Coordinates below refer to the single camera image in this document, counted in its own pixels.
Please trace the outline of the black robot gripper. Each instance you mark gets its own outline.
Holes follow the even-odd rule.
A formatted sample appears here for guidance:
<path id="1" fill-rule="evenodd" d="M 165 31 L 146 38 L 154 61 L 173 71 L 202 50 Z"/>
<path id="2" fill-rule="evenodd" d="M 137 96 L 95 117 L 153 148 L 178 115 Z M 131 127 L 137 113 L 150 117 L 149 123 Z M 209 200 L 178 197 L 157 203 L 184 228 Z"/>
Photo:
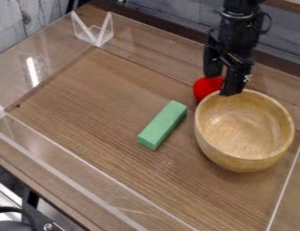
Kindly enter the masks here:
<path id="1" fill-rule="evenodd" d="M 269 32 L 272 17 L 262 10 L 266 0 L 224 0 L 218 30 L 209 31 L 204 52 L 204 72 L 208 78 L 218 77 L 228 67 L 220 94 L 225 97 L 241 94 L 252 78 L 250 61 L 260 35 Z M 226 54 L 234 58 L 222 58 Z"/>

